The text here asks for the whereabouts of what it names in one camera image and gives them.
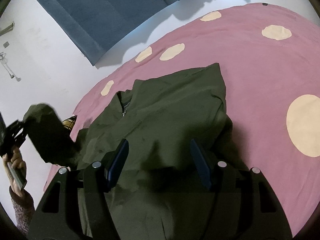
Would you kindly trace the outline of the purple knit sleeve forearm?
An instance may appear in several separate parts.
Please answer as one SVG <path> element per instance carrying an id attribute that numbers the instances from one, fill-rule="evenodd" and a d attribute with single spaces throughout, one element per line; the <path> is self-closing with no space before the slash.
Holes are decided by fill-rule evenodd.
<path id="1" fill-rule="evenodd" d="M 11 202 L 15 211 L 15 218 L 17 222 L 17 228 L 20 232 L 27 236 L 31 220 L 35 213 L 34 200 L 28 191 L 23 190 L 23 196 L 19 197 L 11 187 L 9 187 L 9 193 Z"/>

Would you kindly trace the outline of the person's left hand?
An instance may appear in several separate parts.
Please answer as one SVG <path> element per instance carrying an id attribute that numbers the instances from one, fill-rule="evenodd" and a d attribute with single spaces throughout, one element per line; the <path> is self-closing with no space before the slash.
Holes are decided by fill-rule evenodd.
<path id="1" fill-rule="evenodd" d="M 17 184 L 15 178 L 13 177 L 13 175 L 11 174 L 11 171 L 10 171 L 10 168 L 8 165 L 8 163 L 11 163 L 11 169 L 14 171 L 20 172 L 21 175 L 24 178 L 26 178 L 27 166 L 26 166 L 25 161 L 22 158 L 22 155 L 21 155 L 19 148 L 13 147 L 11 158 L 9 158 L 7 154 L 5 154 L 2 157 L 2 161 L 3 161 L 3 166 L 4 166 L 5 172 L 7 174 L 7 177 L 9 179 L 9 183 L 10 183 L 10 186 L 11 186 L 13 193 L 15 193 L 20 198 L 24 198 L 24 195 L 25 195 L 24 189 L 20 189 L 18 187 L 18 184 Z"/>

